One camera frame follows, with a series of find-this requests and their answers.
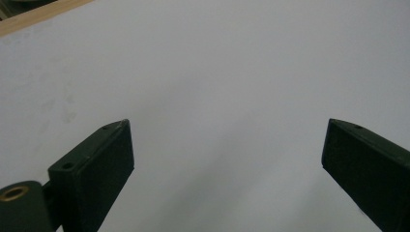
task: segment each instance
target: screw hole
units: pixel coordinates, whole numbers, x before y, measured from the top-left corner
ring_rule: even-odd
[[[66,163],[66,164],[63,165],[63,168],[64,168],[64,169],[70,169],[70,168],[72,168],[73,166],[74,166],[74,164],[73,164],[72,162],[68,162],[68,163]]]
[[[29,188],[25,186],[11,188],[0,195],[0,201],[16,200],[23,196],[28,191],[28,189]]]

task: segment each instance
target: white surface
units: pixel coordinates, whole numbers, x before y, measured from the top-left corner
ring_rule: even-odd
[[[0,186],[129,118],[101,231],[378,231],[322,169],[328,119],[409,149],[410,4],[98,0],[0,39]]]

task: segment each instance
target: black plastic part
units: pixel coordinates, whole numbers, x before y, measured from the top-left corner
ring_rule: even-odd
[[[96,232],[133,171],[130,122],[104,126],[48,169],[65,232]]]
[[[0,190],[0,231],[53,231],[40,183],[20,182]]]
[[[361,126],[331,119],[322,164],[382,231],[410,231],[410,152]]]

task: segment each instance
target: wooden edge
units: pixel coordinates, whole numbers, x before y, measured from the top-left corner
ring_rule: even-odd
[[[7,18],[0,21],[0,37],[47,20],[91,1],[93,0],[58,0],[32,11]]]

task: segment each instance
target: wooden strip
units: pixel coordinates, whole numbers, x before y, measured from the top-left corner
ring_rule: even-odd
[[[0,37],[47,20],[91,1],[93,0],[58,0],[32,11],[7,18],[0,21]]]

